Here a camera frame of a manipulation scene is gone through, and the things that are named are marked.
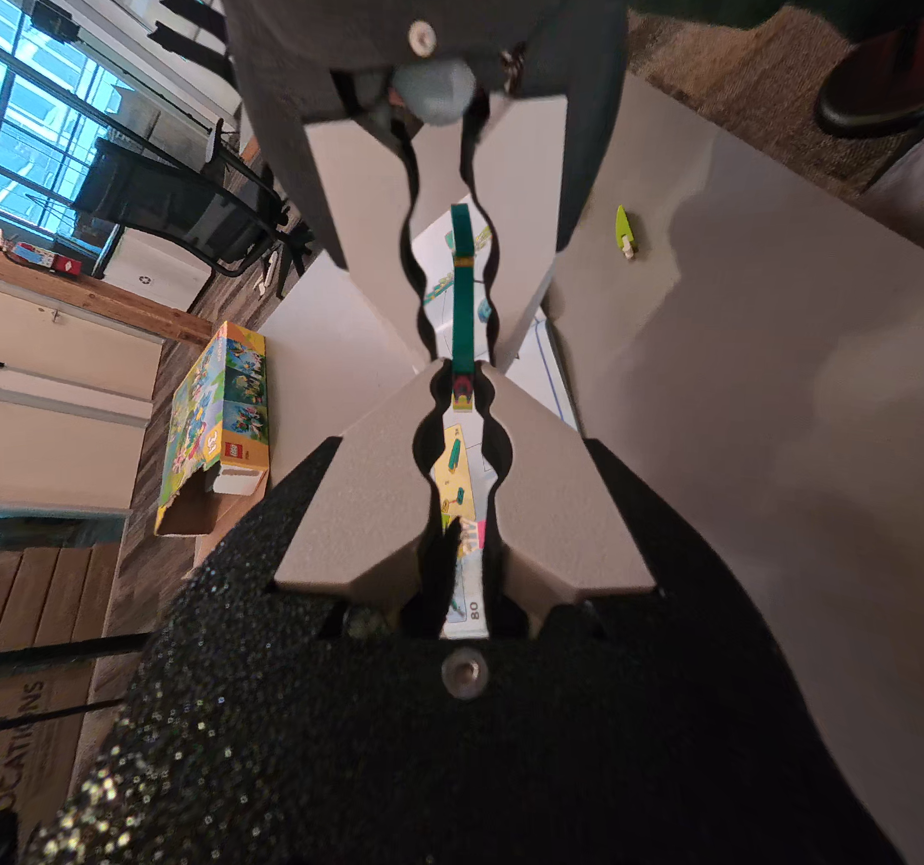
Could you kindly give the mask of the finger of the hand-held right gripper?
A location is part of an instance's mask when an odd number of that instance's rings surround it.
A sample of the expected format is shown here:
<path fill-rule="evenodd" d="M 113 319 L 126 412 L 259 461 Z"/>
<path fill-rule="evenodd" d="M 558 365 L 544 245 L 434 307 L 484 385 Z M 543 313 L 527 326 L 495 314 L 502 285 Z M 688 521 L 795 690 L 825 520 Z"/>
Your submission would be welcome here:
<path fill-rule="evenodd" d="M 433 355 L 421 339 L 420 299 L 402 264 L 401 236 L 410 210 L 403 162 L 351 119 L 304 130 L 347 272 L 419 373 Z"/>
<path fill-rule="evenodd" d="M 491 363 L 505 374 L 517 358 L 555 266 L 567 98 L 492 96 L 473 157 L 472 197 L 491 225 L 488 289 L 498 326 Z"/>

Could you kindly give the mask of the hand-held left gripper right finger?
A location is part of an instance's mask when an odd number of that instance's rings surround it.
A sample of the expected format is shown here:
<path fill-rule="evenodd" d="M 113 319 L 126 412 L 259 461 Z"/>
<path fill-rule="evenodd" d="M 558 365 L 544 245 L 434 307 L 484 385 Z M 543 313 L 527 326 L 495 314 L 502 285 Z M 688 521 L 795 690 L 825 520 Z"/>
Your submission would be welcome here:
<path fill-rule="evenodd" d="M 527 635 L 558 606 L 649 594 L 656 582 L 580 433 L 486 362 L 481 452 L 495 473 L 482 551 L 491 635 Z"/>

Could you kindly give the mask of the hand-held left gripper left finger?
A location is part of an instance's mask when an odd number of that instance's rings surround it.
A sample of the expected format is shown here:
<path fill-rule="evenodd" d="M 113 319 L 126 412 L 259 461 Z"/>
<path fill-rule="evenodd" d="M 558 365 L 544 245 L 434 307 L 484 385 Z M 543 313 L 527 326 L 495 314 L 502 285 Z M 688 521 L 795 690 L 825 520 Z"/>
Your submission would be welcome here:
<path fill-rule="evenodd" d="M 445 451 L 448 363 L 434 361 L 336 440 L 274 575 L 284 595 L 435 628 L 448 606 L 448 539 L 431 470 Z"/>

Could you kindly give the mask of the teal yellow pink lego wing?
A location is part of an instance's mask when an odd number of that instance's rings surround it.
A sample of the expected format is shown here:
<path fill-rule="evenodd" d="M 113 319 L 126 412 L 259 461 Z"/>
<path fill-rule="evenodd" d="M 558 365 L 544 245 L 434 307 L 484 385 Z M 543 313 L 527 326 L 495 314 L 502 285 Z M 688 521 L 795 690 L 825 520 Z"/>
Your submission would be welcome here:
<path fill-rule="evenodd" d="M 452 407 L 474 408 L 475 375 L 475 239 L 468 204 L 453 204 L 454 306 L 452 337 Z"/>

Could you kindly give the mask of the lego instruction booklet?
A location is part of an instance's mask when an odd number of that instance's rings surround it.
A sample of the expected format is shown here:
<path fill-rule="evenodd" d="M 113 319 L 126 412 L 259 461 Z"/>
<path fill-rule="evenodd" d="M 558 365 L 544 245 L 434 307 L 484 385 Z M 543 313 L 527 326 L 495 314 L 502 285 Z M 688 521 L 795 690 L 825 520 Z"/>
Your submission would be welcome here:
<path fill-rule="evenodd" d="M 440 355 L 453 355 L 455 243 L 452 214 L 445 212 L 412 243 L 427 275 L 424 311 L 433 326 Z M 507 376 L 521 389 L 576 430 L 575 410 L 547 317 L 538 308 L 526 330 Z M 432 468 L 440 495 L 443 524 L 460 518 L 461 539 L 456 557 L 453 595 L 442 628 L 447 640 L 488 636 L 484 617 L 482 549 L 488 517 L 489 493 L 498 479 L 482 453 L 482 419 L 475 409 L 443 416 L 445 452 Z"/>

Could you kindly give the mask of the colourful lego set box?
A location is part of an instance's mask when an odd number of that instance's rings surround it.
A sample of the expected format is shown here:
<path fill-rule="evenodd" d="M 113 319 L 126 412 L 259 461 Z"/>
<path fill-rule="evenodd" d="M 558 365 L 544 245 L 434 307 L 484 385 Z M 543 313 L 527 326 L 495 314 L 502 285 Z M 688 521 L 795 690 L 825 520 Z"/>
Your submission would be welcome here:
<path fill-rule="evenodd" d="M 154 535 L 214 532 L 232 502 L 261 491 L 270 468 L 263 335 L 222 323 L 172 398 Z"/>

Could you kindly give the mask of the black mesh chair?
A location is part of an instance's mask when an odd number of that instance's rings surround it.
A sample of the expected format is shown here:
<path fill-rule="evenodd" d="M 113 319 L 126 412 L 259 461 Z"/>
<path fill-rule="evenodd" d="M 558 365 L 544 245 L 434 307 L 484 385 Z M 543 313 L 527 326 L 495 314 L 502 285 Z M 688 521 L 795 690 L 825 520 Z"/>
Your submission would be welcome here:
<path fill-rule="evenodd" d="M 95 155 L 72 207 L 92 219 L 165 239 L 229 279 L 242 277 L 274 251 L 282 298 L 290 270 L 305 274 L 314 235 L 305 221 L 289 231 L 289 203 L 275 188 L 270 166 L 255 170 L 219 143 L 202 169 L 147 155 L 99 138 Z"/>

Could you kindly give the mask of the large window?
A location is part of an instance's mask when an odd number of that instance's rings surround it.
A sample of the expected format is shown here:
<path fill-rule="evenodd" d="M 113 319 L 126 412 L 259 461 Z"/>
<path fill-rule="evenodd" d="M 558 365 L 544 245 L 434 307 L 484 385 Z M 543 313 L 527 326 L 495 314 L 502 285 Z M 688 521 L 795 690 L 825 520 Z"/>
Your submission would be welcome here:
<path fill-rule="evenodd" d="M 1 0 L 1 216 L 8 235 L 98 258 L 112 224 L 73 207 L 99 140 L 178 158 L 195 145 L 170 103 L 51 0 Z"/>

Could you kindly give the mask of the red and white small box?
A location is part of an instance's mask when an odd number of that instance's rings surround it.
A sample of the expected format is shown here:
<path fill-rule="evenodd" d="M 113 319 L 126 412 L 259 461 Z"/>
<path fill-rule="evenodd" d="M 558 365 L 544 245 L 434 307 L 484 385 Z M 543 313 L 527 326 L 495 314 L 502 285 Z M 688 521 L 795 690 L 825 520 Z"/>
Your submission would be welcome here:
<path fill-rule="evenodd" d="M 82 276 L 80 260 L 69 258 L 51 249 L 23 242 L 6 242 L 3 251 L 14 263 L 29 269 L 48 271 L 67 277 Z"/>

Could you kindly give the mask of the black tripod legs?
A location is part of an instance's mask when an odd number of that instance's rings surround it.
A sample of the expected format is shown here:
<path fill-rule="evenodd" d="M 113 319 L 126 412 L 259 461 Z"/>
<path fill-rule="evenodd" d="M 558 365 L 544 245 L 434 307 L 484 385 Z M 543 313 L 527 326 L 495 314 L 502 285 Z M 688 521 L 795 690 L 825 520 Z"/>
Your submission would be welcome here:
<path fill-rule="evenodd" d="M 154 632 L 137 632 L 129 635 L 101 637 L 91 640 L 69 641 L 39 647 L 29 647 L 17 651 L 1 652 L 1 671 L 3 674 L 24 674 L 40 672 L 57 666 L 83 663 L 111 656 L 123 656 L 140 653 L 154 637 Z M 38 723 L 45 723 L 65 717 L 84 715 L 91 712 L 109 710 L 126 702 L 125 696 L 71 706 L 59 710 L 44 712 L 31 711 L 14 717 L 4 717 L 1 731 L 12 731 Z"/>

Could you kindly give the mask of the person's dark shoe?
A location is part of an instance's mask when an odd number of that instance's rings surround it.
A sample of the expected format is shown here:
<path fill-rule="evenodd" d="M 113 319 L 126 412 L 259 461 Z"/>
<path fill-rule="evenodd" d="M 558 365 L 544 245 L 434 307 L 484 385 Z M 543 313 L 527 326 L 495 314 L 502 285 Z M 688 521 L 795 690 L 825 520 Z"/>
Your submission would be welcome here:
<path fill-rule="evenodd" d="M 841 139 L 901 134 L 923 120 L 923 21 L 858 45 L 826 77 L 815 102 L 821 130 Z"/>

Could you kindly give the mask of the printed cardboard box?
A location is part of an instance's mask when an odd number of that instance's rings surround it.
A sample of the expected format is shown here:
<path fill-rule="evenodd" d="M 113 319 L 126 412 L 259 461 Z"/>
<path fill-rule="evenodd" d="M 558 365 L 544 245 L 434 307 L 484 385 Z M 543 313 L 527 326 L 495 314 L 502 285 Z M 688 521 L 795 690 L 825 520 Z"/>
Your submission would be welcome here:
<path fill-rule="evenodd" d="M 2 678 L 2 719 L 85 704 L 93 662 Z M 18 849 L 49 825 L 67 796 L 83 714 L 24 723 L 1 734 L 1 808 L 17 815 Z"/>

